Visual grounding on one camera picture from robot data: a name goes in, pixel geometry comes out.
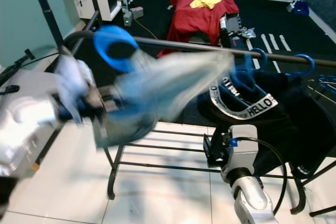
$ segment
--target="white floor stripe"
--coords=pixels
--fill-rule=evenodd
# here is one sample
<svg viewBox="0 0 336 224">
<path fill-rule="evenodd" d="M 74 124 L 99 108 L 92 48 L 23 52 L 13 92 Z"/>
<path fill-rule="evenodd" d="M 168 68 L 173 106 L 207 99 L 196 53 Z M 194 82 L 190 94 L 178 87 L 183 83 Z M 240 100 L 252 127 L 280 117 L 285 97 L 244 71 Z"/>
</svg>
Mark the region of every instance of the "white floor stripe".
<svg viewBox="0 0 336 224">
<path fill-rule="evenodd" d="M 279 50 L 279 47 L 278 47 L 277 42 L 275 41 L 275 37 L 274 37 L 274 35 L 273 35 L 273 34 L 269 34 L 269 37 L 270 37 L 270 39 L 271 39 L 271 42 L 272 42 L 272 44 L 273 44 L 274 49 L 275 49 L 275 50 Z"/>
<path fill-rule="evenodd" d="M 251 51 L 253 49 L 252 43 L 250 41 L 250 39 L 246 40 L 246 44 L 247 44 L 247 48 L 249 51 Z M 253 61 L 253 65 L 255 69 L 259 69 L 260 68 L 260 64 L 259 64 L 259 60 L 258 59 L 252 59 Z"/>
<path fill-rule="evenodd" d="M 279 37 L 280 37 L 280 40 L 281 40 L 282 44 L 284 45 L 285 49 L 286 49 L 288 52 L 291 52 L 291 49 L 290 49 L 290 47 L 288 46 L 288 44 L 287 44 L 287 42 L 286 42 L 284 36 L 283 36 L 283 35 L 280 35 Z"/>
<path fill-rule="evenodd" d="M 262 35 L 261 35 L 261 39 L 263 40 L 263 42 L 264 42 L 264 44 L 265 44 L 265 47 L 266 47 L 266 49 L 267 49 L 267 52 L 268 52 L 269 54 L 272 54 L 272 53 L 273 53 L 273 52 L 272 52 L 272 49 L 271 49 L 271 47 L 270 47 L 270 45 L 269 45 L 269 43 L 268 43 L 268 40 L 267 40 L 265 34 L 262 34 Z M 281 73 L 281 70 L 280 70 L 280 68 L 279 68 L 279 66 L 278 66 L 278 63 L 277 63 L 276 61 L 273 61 L 273 64 L 274 64 L 274 67 L 275 67 L 275 69 L 277 70 L 277 72 L 278 72 L 278 73 Z"/>
</svg>

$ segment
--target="black mat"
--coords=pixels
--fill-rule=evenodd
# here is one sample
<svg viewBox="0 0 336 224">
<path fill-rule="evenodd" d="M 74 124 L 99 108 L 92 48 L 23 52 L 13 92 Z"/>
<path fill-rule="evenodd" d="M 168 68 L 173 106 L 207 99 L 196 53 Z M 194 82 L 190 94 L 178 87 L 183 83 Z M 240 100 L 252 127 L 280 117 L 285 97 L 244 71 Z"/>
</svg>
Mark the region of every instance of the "black mat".
<svg viewBox="0 0 336 224">
<path fill-rule="evenodd" d="M 309 17 L 288 13 L 286 10 L 287 3 L 266 0 L 235 0 L 235 2 L 240 9 L 240 17 L 243 26 L 249 28 L 255 27 L 257 38 L 251 40 L 253 47 L 259 47 L 266 51 L 265 45 L 261 39 L 261 34 L 265 34 L 268 37 L 270 45 L 271 42 L 268 34 L 273 34 L 280 48 L 279 51 L 274 51 L 274 53 L 291 56 L 297 53 L 306 53 L 314 59 L 336 59 L 336 45 L 332 40 L 326 36 Z M 138 19 L 142 25 L 148 28 L 159 39 L 165 39 L 167 37 L 173 17 L 173 10 L 167 9 L 169 0 L 134 0 L 132 5 L 142 6 L 144 8 L 144 16 Z M 130 27 L 124 27 L 121 12 L 119 12 L 112 22 L 106 24 L 114 24 L 123 27 L 133 36 L 153 38 L 148 31 L 134 21 Z M 285 50 L 279 39 L 279 35 L 284 35 L 292 52 L 287 52 Z M 153 57 L 162 50 L 162 48 L 149 46 L 141 46 L 141 49 Z M 127 54 L 127 50 L 118 47 L 114 49 L 113 53 L 114 55 L 122 56 L 123 54 Z M 115 76 L 119 74 L 108 67 L 96 53 L 91 40 L 85 40 L 76 55 L 76 58 L 85 61 L 92 69 L 96 83 L 99 87 L 111 84 Z M 53 72 L 55 64 L 51 65 L 47 71 Z M 281 72 L 304 71 L 308 67 L 305 65 L 280 62 L 278 65 Z M 271 61 L 268 64 L 268 71 L 276 71 Z M 312 76 L 321 73 L 336 75 L 334 69 L 317 67 Z M 322 103 L 326 106 L 328 111 L 330 111 L 333 118 L 336 118 L 336 106 L 332 105 L 330 102 L 322 101 Z M 214 126 L 212 122 L 209 122 L 199 115 L 194 100 L 188 104 L 176 122 Z"/>
</svg>

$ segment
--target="green wall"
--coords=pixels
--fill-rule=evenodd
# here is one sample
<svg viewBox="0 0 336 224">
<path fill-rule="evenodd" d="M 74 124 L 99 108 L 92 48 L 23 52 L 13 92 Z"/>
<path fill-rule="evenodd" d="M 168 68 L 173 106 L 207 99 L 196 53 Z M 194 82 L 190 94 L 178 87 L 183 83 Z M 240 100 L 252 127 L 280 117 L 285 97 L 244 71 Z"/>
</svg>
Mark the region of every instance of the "green wall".
<svg viewBox="0 0 336 224">
<path fill-rule="evenodd" d="M 74 1 L 48 1 L 66 36 L 80 21 Z M 37 0 L 0 0 L 0 65 L 11 65 L 27 48 L 41 57 L 51 47 L 55 43 Z"/>
</svg>

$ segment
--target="black metal rack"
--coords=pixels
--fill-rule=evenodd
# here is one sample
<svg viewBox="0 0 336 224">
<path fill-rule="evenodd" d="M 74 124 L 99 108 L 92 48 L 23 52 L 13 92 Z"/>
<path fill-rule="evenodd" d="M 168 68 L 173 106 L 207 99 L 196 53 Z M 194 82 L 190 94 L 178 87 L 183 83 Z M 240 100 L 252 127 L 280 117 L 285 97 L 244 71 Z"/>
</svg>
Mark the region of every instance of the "black metal rack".
<svg viewBox="0 0 336 224">
<path fill-rule="evenodd" d="M 62 45 L 63 43 L 70 42 L 71 40 L 78 40 L 75 46 L 72 49 L 72 53 L 75 55 L 80 48 L 83 39 L 84 38 L 91 38 L 92 32 L 90 29 L 92 26 L 98 22 L 98 25 L 102 25 L 101 21 L 101 15 L 99 13 L 98 9 L 98 2 L 97 0 L 92 0 L 94 3 L 95 13 L 93 17 L 89 20 L 84 32 L 75 32 L 71 35 L 69 35 L 64 41 L 60 34 L 57 22 L 55 20 L 55 17 L 52 14 L 52 11 L 49 7 L 49 4 L 47 0 L 39 0 L 41 8 L 43 10 L 43 13 L 45 15 L 45 19 L 48 23 L 48 26 L 50 28 L 50 31 L 55 39 L 55 42 L 57 45 Z M 231 52 L 234 54 L 235 57 L 242 58 L 245 53 L 249 53 L 252 55 L 253 58 L 260 58 L 261 55 L 256 52 L 251 51 L 242 51 L 242 50 L 232 50 L 232 49 L 226 49 L 226 48 L 218 48 L 218 47 L 211 47 L 211 46 L 203 46 L 203 45 L 196 45 L 196 44 L 187 44 L 187 43 L 181 43 L 181 42 L 174 42 L 174 41 L 165 41 L 165 40 L 154 40 L 154 39 L 147 39 L 147 38 L 134 38 L 135 41 L 138 44 L 141 45 L 149 45 L 149 46 L 159 46 L 163 48 L 171 48 L 171 49 L 177 49 L 177 50 L 187 50 L 187 51 L 211 51 L 211 50 L 221 50 L 225 52 Z M 270 60 L 275 60 L 279 62 L 289 62 L 289 63 L 303 63 L 303 64 L 310 64 L 305 59 L 299 58 L 299 57 L 288 57 L 284 55 L 274 55 L 274 54 L 268 54 L 267 55 Z M 336 61 L 326 61 L 326 60 L 315 60 L 316 66 L 324 66 L 324 67 L 332 67 L 336 68 Z M 153 130 L 152 132 L 160 132 L 160 133 L 169 133 L 169 134 L 182 134 L 182 135 L 190 135 L 190 136 L 203 136 L 203 134 L 194 134 L 194 133 L 182 133 L 182 132 L 170 132 L 170 131 L 156 131 Z M 196 150 L 196 149 L 188 149 L 188 148 L 176 148 L 176 147 L 169 147 L 169 146 L 152 146 L 152 145 L 141 145 L 141 144 L 127 144 L 127 145 L 120 145 L 117 150 L 117 154 L 115 159 L 113 160 L 108 149 L 105 148 L 104 152 L 107 156 L 107 159 L 111 165 L 111 173 L 109 177 L 108 182 L 108 197 L 109 199 L 114 199 L 115 194 L 113 192 L 114 182 L 117 177 L 118 168 L 120 165 L 134 165 L 134 166 L 145 166 L 145 167 L 159 167 L 159 168 L 168 168 L 168 169 L 183 169 L 183 170 L 196 170 L 200 172 L 212 172 L 212 173 L 219 173 L 219 170 L 215 169 L 201 169 L 201 168 L 191 168 L 191 167 L 183 167 L 183 166 L 169 166 L 169 165 L 154 165 L 154 164 L 144 164 L 144 163 L 135 163 L 135 162 L 124 162 L 122 161 L 122 154 L 124 151 L 124 148 L 126 146 L 134 146 L 134 147 L 144 147 L 144 148 L 162 148 L 167 150 L 179 150 L 179 151 L 188 151 L 188 152 L 203 152 L 203 150 Z M 293 179 L 296 183 L 297 190 L 299 193 L 299 203 L 296 207 L 291 209 L 292 214 L 298 214 L 301 211 L 303 211 L 305 205 L 306 205 L 306 195 L 305 195 L 305 189 L 304 186 L 321 176 L 322 174 L 326 173 L 330 169 L 336 166 L 336 161 L 331 163 L 330 165 L 326 166 L 321 171 L 314 174 L 311 178 L 300 181 L 297 178 L 293 176 L 287 176 L 288 179 Z M 272 177 L 272 178 L 284 178 L 282 175 L 265 175 L 263 177 Z M 336 206 L 322 209 L 316 212 L 311 212 L 310 216 L 316 216 L 320 214 L 324 214 L 326 212 L 334 211 L 336 210 Z"/>
</svg>

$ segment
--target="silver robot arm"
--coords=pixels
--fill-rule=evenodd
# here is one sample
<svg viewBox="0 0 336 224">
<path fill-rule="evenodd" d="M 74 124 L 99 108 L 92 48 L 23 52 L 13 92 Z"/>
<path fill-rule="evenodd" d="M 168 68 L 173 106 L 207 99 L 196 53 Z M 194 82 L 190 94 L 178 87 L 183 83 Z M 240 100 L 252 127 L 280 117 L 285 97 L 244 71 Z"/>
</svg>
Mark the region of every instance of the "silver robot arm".
<svg viewBox="0 0 336 224">
<path fill-rule="evenodd" d="M 205 138 L 206 156 L 212 160 L 212 166 L 220 165 L 224 182 L 229 183 L 235 199 L 235 211 L 242 223 L 276 224 L 272 201 L 261 188 L 258 180 L 252 176 L 253 162 L 258 153 L 258 143 L 237 141 L 239 137 L 257 138 L 257 129 L 253 125 L 234 125 L 227 134 L 220 136 L 226 146 L 222 157 L 211 154 L 211 143 Z"/>
</svg>

